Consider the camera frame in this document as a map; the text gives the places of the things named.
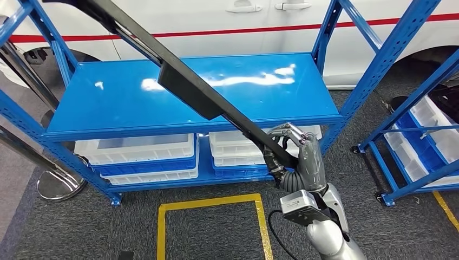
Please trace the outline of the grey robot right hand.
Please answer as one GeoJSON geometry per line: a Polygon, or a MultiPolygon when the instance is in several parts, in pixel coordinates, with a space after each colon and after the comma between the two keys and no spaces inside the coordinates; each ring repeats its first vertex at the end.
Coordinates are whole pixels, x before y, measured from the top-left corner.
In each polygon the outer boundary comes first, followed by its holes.
{"type": "Polygon", "coordinates": [[[269,174],[274,177],[279,188],[287,192],[306,190],[309,193],[323,195],[328,184],[324,169],[322,152],[316,135],[304,132],[290,122],[278,125],[267,132],[275,142],[283,138],[282,147],[287,149],[287,142],[298,147],[298,164],[289,171],[289,167],[280,162],[273,151],[267,146],[263,150],[263,157],[269,174]]]}

